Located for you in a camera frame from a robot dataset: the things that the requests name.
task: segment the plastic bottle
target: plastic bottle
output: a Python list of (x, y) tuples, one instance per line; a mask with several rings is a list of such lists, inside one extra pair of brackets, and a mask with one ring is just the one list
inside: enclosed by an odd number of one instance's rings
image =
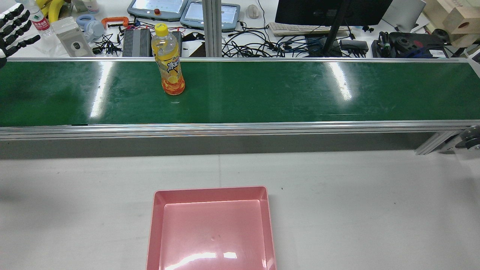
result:
[(179, 45), (168, 32), (166, 24), (155, 25), (152, 50), (162, 76), (163, 90), (173, 96), (181, 94), (185, 89), (185, 80), (180, 68)]
[(23, 4), (30, 12), (30, 21), (42, 36), (50, 36), (53, 33), (50, 23), (43, 15), (42, 11), (36, 4), (35, 0), (16, 0), (17, 3)]

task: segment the pink tray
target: pink tray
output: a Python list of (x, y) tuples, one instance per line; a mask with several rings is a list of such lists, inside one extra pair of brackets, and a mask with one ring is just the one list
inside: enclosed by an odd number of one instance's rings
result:
[(266, 188), (157, 191), (147, 270), (276, 270)]

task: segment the computer mouse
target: computer mouse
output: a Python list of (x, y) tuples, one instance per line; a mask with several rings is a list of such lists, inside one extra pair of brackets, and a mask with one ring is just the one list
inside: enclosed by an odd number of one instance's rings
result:
[(248, 6), (245, 13), (251, 19), (257, 19), (258, 17), (260, 17), (260, 10), (258, 10), (257, 6), (255, 5)]

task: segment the yellow bottle cap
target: yellow bottle cap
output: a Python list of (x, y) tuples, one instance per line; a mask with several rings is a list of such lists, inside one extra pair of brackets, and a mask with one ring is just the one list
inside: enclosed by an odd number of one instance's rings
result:
[(155, 35), (159, 37), (165, 37), (168, 35), (168, 27), (166, 24), (156, 24), (155, 25)]

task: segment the headphones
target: headphones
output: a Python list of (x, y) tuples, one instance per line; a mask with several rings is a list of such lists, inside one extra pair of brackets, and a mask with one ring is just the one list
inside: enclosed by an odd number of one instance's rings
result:
[(105, 31), (103, 24), (97, 21), (91, 14), (78, 16), (76, 22), (80, 28), (85, 30), (87, 42), (92, 42), (93, 40), (102, 37)]

